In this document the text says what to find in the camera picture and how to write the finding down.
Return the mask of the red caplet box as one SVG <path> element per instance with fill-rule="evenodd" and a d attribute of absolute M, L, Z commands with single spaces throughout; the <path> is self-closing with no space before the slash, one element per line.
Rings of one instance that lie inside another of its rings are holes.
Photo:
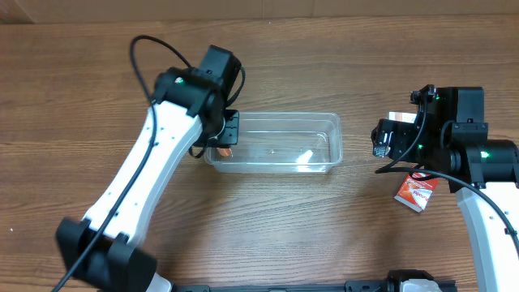
<path fill-rule="evenodd" d="M 417 213 L 423 211 L 438 185 L 437 178 L 423 180 L 425 177 L 420 173 L 407 174 L 394 199 Z"/>

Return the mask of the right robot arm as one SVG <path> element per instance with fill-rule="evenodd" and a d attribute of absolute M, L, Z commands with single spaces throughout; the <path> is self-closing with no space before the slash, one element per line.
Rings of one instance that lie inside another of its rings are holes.
<path fill-rule="evenodd" d="M 413 91 L 413 122 L 383 118 L 371 133 L 378 173 L 444 178 L 470 236 L 481 291 L 518 289 L 518 147 L 491 140 L 481 87 Z"/>

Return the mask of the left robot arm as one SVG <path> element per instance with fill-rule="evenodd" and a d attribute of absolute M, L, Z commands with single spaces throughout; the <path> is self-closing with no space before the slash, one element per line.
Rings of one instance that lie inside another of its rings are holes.
<path fill-rule="evenodd" d="M 111 184 L 81 221 L 63 219 L 56 231 L 66 274 L 100 291 L 171 291 L 157 260 L 142 250 L 154 210 L 179 162 L 194 148 L 230 148 L 238 142 L 239 112 L 231 109 L 244 78 L 234 54 L 215 45 L 198 67 L 187 63 L 157 76 L 144 91 L 148 114 Z"/>

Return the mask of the white Hansaplast plaster box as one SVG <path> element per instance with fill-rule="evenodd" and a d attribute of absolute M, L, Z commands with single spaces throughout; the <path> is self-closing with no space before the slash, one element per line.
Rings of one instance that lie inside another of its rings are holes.
<path fill-rule="evenodd" d="M 403 112 L 389 112 L 388 119 L 396 122 L 414 123 L 417 114 Z"/>

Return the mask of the clear plastic container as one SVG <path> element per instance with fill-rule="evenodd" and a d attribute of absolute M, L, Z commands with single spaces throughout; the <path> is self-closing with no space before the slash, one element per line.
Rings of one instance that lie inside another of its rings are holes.
<path fill-rule="evenodd" d="M 341 121 L 334 113 L 241 112 L 231 155 L 207 150 L 221 173 L 327 173 L 343 159 Z"/>

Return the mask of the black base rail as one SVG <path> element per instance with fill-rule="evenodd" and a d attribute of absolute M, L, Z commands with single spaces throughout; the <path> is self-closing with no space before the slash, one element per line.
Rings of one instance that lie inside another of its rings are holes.
<path fill-rule="evenodd" d="M 457 292 L 454 280 L 437 281 L 424 270 L 400 269 L 388 272 L 383 280 L 348 280 L 343 284 L 306 284 L 273 286 L 177 286 L 155 274 L 146 292 Z"/>

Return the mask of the orange tube white cap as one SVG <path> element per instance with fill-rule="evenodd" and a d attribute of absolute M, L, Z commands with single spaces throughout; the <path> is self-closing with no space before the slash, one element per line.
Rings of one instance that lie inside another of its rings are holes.
<path fill-rule="evenodd" d="M 217 151 L 222 157 L 231 157 L 233 155 L 231 148 L 218 148 Z"/>

